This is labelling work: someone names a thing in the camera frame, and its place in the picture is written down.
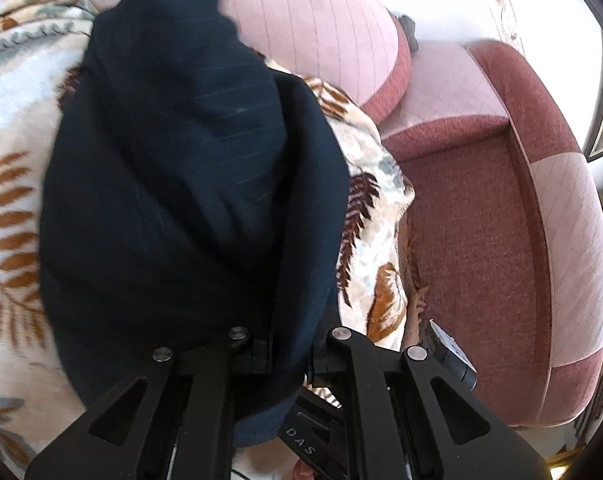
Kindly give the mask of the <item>person's right hand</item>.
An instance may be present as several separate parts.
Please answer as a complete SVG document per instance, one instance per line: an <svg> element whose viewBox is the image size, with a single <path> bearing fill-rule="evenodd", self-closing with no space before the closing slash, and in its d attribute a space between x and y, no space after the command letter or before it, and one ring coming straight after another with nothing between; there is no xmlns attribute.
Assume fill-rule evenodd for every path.
<svg viewBox="0 0 603 480"><path fill-rule="evenodd" d="M427 292L428 286L410 286L405 336L402 339L403 348L415 346L420 342L420 315L426 307L425 295ZM292 468L292 478L294 480L312 480L317 477L318 474L303 460L297 460L295 467Z"/></svg>

